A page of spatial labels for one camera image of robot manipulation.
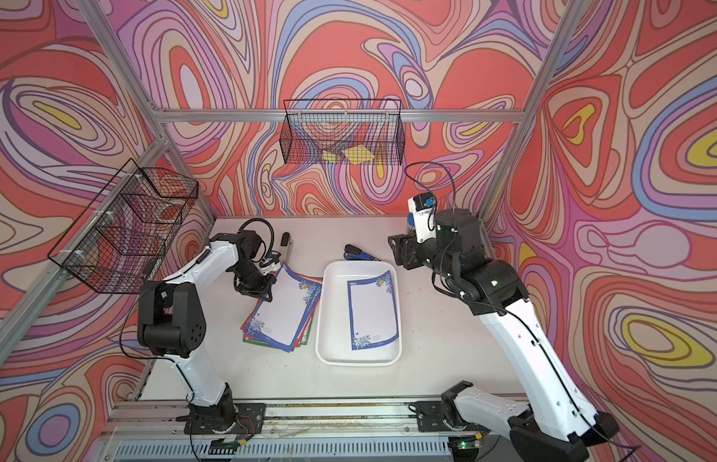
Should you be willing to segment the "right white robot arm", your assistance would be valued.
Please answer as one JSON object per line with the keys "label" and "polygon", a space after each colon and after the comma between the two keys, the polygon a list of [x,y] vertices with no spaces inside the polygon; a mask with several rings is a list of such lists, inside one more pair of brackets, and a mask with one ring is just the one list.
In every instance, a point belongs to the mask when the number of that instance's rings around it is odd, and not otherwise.
{"label": "right white robot arm", "polygon": [[426,267],[439,292],[462,302],[493,335],[528,402],[514,402],[467,380],[447,389],[436,413],[418,419],[451,430],[482,429],[508,439],[524,461],[585,461],[589,448],[611,444],[616,419],[578,390],[539,324],[525,284],[508,263],[487,257],[478,219],[464,209],[409,205],[409,231],[387,241],[397,265]]}

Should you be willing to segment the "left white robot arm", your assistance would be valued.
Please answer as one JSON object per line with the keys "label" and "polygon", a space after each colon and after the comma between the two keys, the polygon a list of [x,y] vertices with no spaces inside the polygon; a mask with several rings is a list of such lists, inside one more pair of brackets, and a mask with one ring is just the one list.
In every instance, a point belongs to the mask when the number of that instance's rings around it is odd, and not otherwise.
{"label": "left white robot arm", "polygon": [[188,266],[145,283],[140,290],[137,341],[155,357],[173,363],[188,388],[186,432],[225,433],[237,426],[238,409],[230,385],[216,373],[203,347],[208,325],[201,294],[224,273],[235,292],[273,300],[275,275],[256,263],[262,238],[252,230],[218,233]]}

